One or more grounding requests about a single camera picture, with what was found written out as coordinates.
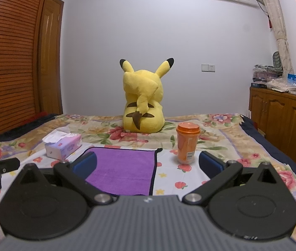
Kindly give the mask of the purple and grey towel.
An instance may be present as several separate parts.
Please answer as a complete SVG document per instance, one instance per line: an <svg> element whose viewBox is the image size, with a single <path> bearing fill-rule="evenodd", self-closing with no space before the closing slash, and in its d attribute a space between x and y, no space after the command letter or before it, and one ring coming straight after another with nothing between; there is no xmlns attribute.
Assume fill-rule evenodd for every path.
<svg viewBox="0 0 296 251"><path fill-rule="evenodd" d="M158 153L156 150L92 147L97 167L86 179L94 187L115 196L149 196L153 192Z"/></svg>

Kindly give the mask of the pink tissue box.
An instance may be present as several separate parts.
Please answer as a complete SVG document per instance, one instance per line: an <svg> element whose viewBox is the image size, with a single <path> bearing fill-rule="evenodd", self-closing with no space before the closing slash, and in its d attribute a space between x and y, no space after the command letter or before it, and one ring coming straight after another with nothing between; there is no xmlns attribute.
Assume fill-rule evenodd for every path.
<svg viewBox="0 0 296 251"><path fill-rule="evenodd" d="M82 146L80 134L57 130L46 135L42 141L45 143L47 157L57 160L67 159Z"/></svg>

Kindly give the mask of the floral bed blanket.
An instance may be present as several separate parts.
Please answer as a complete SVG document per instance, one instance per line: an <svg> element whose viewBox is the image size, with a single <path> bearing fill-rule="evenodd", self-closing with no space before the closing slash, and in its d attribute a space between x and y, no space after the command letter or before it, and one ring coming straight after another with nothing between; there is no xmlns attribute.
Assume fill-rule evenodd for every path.
<svg viewBox="0 0 296 251"><path fill-rule="evenodd" d="M96 145L109 148L162 149L177 153L176 126L190 121L201 129L197 150L206 150L224 161L234 159L248 167L269 161L281 175L296 200L296 164L273 146L240 114L200 114L169 117L158 133L127 133L119 116L82 116L77 114L47 116L0 135L0 160L46 163L42 138L58 128L69 129L82 136L83 148ZM296 240L296 228L292 234Z"/></svg>

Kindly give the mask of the orange lidded cup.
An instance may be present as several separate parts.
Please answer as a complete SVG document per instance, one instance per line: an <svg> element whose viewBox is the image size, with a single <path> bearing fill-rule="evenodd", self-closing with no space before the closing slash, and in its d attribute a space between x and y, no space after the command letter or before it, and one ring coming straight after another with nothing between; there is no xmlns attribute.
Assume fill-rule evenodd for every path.
<svg viewBox="0 0 296 251"><path fill-rule="evenodd" d="M177 157L181 164L191 164L200 135L199 125L192 122L179 123L177 128Z"/></svg>

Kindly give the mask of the brown wooden door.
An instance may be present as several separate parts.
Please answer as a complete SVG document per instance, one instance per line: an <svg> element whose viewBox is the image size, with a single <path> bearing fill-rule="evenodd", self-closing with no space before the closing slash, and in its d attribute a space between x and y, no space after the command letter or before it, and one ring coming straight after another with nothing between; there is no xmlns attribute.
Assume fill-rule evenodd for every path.
<svg viewBox="0 0 296 251"><path fill-rule="evenodd" d="M45 0L38 46L38 93L43 112L62 114L60 40L64 1Z"/></svg>

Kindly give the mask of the brown wooden sideboard cabinet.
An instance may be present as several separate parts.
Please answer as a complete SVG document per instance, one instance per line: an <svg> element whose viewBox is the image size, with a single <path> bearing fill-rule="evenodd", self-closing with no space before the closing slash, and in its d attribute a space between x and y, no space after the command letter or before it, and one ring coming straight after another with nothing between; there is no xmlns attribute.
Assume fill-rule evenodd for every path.
<svg viewBox="0 0 296 251"><path fill-rule="evenodd" d="M296 163L296 95L251 87L249 111L266 139Z"/></svg>

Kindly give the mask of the yellow Pikachu plush toy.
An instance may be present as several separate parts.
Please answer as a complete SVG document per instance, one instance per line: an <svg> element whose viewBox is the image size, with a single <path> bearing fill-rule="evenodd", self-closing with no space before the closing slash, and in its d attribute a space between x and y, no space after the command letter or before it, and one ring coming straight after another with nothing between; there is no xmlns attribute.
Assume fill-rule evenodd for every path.
<svg viewBox="0 0 296 251"><path fill-rule="evenodd" d="M126 106L122 124L126 132L151 134L161 131L165 124L163 85L161 78L174 64L174 59L165 60L156 71L135 71L129 61L119 61L123 74L123 90Z"/></svg>

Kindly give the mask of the clutter pile on cabinet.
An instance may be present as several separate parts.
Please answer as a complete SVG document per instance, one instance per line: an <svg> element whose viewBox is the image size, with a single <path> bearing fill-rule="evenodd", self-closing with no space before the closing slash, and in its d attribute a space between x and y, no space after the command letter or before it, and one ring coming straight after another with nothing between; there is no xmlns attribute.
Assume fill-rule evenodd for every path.
<svg viewBox="0 0 296 251"><path fill-rule="evenodd" d="M296 95L296 74L287 74L287 76L284 77L279 52L274 52L273 66L259 64L254 66L250 86Z"/></svg>

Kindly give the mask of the brown louvered wardrobe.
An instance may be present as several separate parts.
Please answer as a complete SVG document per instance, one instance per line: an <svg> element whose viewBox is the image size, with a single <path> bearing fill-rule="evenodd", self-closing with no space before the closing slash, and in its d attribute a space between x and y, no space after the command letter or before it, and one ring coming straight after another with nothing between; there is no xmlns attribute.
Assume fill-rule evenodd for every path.
<svg viewBox="0 0 296 251"><path fill-rule="evenodd" d="M45 0L0 0L0 134L40 111L37 57Z"/></svg>

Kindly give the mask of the beige patterned curtain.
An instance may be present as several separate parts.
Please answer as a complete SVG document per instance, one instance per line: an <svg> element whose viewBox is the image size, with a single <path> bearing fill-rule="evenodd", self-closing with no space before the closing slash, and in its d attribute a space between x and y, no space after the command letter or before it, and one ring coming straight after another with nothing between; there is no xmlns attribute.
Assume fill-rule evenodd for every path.
<svg viewBox="0 0 296 251"><path fill-rule="evenodd" d="M263 3L267 9L274 36L277 41L278 52L282 62L283 77L287 78L288 74L294 74L294 71L288 47L287 31L281 4L279 0L263 0Z"/></svg>

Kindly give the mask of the white wall switch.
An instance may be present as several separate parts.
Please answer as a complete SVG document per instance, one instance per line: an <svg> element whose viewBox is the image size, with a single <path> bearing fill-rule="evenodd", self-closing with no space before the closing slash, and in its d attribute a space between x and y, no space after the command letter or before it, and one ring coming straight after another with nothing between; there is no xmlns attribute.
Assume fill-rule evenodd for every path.
<svg viewBox="0 0 296 251"><path fill-rule="evenodd" d="M201 71L202 72L211 72L211 73L214 73L215 72L215 65L212 65L212 64L202 64L201 65Z"/></svg>

